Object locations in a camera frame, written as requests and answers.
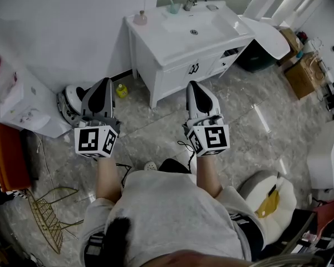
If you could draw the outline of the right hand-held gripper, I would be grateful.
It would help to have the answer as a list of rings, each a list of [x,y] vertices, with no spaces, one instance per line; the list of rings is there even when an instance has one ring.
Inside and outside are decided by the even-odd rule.
[[[186,87],[186,110],[190,118],[183,129],[197,157],[216,155],[230,148],[229,126],[224,124],[217,97],[199,82]]]

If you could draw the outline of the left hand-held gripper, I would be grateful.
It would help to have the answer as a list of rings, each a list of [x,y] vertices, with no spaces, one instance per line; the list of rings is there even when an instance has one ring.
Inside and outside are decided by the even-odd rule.
[[[81,103],[83,115],[74,129],[75,153],[88,158],[110,158],[120,134],[115,118],[115,87],[105,77],[86,90]]]

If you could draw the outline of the translucent pink bottle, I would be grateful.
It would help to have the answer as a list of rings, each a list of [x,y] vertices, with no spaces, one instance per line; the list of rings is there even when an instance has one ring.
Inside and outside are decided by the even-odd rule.
[[[147,24],[147,16],[145,15],[145,11],[144,10],[140,10],[138,14],[135,14],[133,22],[136,25],[139,25],[139,26],[146,25]]]

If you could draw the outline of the person's left forearm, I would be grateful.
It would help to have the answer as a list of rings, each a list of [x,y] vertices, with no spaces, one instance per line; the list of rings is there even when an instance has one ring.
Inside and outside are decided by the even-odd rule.
[[[121,198],[121,182],[113,157],[99,158],[97,161],[96,198],[104,198],[113,203]]]

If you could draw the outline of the person's right forearm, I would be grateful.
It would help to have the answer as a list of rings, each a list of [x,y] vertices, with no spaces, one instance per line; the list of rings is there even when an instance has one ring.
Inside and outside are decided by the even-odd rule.
[[[197,157],[197,186],[216,198],[222,191],[215,168],[215,155]]]

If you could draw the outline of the white round appliance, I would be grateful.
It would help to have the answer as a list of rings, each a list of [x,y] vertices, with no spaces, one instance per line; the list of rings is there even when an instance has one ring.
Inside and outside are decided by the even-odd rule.
[[[90,88],[88,83],[68,85],[57,94],[58,111],[73,128],[80,123],[82,100]]]

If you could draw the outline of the white vanity cabinet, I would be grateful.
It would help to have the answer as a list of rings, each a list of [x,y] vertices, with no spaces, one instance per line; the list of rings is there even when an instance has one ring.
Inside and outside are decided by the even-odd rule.
[[[149,90],[150,108],[184,88],[190,81],[203,81],[224,73],[250,43],[248,37],[161,65],[133,30],[129,29],[130,57],[134,78],[141,77]]]

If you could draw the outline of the white rectangular cabinet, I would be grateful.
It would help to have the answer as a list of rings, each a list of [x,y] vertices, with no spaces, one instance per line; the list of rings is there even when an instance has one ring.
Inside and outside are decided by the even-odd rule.
[[[56,94],[26,69],[16,71],[17,82],[0,105],[0,122],[53,139],[71,129],[57,107]]]

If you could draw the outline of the person's black trouser leg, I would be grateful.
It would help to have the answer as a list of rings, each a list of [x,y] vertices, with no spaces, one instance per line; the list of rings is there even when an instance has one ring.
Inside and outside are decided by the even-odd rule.
[[[169,173],[191,174],[183,164],[171,158],[164,160],[158,170]]]

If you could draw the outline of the white curved panel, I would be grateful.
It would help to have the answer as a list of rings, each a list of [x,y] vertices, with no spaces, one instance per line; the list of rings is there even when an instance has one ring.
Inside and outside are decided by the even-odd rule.
[[[273,58],[280,60],[290,52],[287,40],[273,26],[247,17],[239,17],[254,32],[254,39]]]

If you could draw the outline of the orange box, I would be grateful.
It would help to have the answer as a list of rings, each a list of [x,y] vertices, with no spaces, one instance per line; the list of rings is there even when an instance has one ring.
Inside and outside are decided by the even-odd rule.
[[[31,186],[19,130],[0,123],[0,183],[3,192]]]

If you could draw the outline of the large cardboard box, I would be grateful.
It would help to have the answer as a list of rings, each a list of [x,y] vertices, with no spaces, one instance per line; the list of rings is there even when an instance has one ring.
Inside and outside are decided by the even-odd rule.
[[[299,100],[325,85],[325,74],[318,63],[318,56],[314,52],[309,52],[284,71],[287,81]]]

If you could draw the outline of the person's grey shirt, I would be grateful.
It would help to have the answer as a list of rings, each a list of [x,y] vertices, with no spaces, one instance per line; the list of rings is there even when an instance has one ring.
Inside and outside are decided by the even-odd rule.
[[[246,237],[231,214],[248,215],[265,230],[246,201],[231,186],[213,198],[187,174],[135,171],[125,182],[121,198],[92,202],[85,214],[81,252],[91,235],[106,231],[118,217],[131,221],[125,255],[127,267],[141,267],[179,250],[251,260]]]

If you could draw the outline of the white box appliance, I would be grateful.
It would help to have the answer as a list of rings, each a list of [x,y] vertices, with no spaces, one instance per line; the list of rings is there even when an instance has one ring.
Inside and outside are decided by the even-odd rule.
[[[326,123],[307,155],[311,187],[334,188],[334,120]]]

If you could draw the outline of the white door frame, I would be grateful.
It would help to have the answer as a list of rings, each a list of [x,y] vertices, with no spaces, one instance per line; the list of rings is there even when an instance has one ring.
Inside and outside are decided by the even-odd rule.
[[[300,28],[326,0],[251,0],[243,17],[276,27]]]

